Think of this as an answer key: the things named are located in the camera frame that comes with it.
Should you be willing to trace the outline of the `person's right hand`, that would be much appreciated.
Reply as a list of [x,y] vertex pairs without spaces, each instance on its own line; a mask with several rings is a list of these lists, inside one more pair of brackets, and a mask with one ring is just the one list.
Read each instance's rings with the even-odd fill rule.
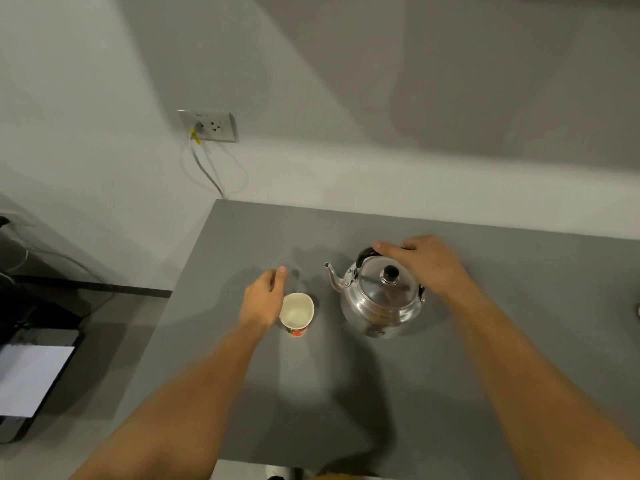
[[462,301],[479,293],[454,252],[434,235],[409,238],[400,245],[415,246],[408,259],[393,259],[403,265],[434,294],[446,301]]

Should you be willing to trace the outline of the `person's left hand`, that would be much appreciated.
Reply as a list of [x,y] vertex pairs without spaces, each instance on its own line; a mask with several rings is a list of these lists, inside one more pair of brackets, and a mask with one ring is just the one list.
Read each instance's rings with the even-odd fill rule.
[[284,297],[279,298],[273,293],[273,274],[276,269],[264,271],[247,286],[239,312],[240,329],[264,333],[279,317]]

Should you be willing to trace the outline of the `silver metal kettle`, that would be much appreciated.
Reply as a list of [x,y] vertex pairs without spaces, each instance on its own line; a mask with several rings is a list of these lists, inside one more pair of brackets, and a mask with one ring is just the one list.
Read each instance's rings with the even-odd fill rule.
[[422,310],[425,287],[404,265],[373,248],[362,250],[343,277],[329,262],[324,268],[346,321],[368,337],[395,337]]

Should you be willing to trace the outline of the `person's left forearm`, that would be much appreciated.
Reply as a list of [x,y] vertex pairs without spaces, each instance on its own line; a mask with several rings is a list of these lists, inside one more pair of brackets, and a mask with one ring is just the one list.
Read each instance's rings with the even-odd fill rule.
[[238,324],[140,404],[69,480],[209,480],[234,398],[268,327]]

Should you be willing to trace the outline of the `person's right forearm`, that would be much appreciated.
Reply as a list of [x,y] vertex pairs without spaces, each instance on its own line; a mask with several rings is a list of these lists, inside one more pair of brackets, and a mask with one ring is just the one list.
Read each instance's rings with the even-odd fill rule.
[[471,280],[450,307],[527,480],[640,480],[640,450]]

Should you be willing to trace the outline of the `white paper cup red base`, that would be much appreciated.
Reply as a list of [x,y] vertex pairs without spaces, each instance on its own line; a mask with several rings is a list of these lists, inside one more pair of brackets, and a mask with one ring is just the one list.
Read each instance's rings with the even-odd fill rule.
[[279,315],[281,325],[293,337],[302,337],[308,330],[315,314],[312,298],[295,292],[284,297]]

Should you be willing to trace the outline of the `white paper sheet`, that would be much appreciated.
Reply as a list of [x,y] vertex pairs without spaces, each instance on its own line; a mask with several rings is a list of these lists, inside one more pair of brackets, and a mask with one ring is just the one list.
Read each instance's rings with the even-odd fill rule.
[[33,417],[74,346],[0,347],[0,417]]

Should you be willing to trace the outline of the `white wall socket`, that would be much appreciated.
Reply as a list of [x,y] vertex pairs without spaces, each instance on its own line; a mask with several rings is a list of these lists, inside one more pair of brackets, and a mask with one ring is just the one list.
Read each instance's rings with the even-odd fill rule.
[[193,130],[200,141],[238,143],[236,122],[229,112],[178,110],[183,126]]

